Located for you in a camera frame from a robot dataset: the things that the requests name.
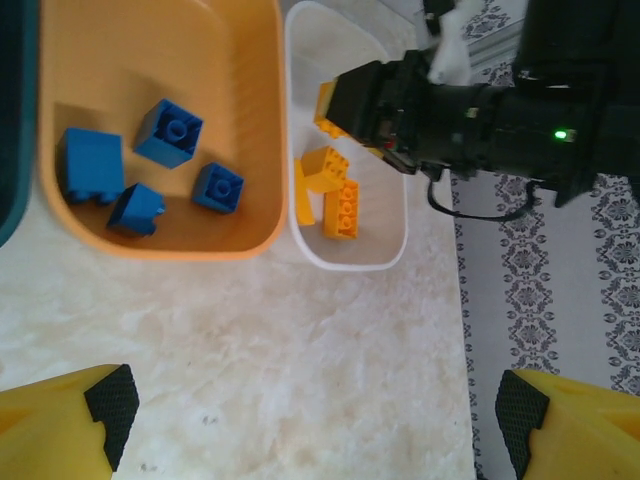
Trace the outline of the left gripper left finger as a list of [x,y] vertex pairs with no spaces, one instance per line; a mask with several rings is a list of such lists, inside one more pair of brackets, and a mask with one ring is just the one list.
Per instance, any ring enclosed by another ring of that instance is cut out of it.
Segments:
[[71,372],[1,393],[3,479],[110,479],[139,396],[127,364]]

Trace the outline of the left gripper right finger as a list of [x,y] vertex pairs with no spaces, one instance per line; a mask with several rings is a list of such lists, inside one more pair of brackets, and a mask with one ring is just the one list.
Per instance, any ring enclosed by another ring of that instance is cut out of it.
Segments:
[[637,479],[639,398],[506,370],[495,413],[518,479]]

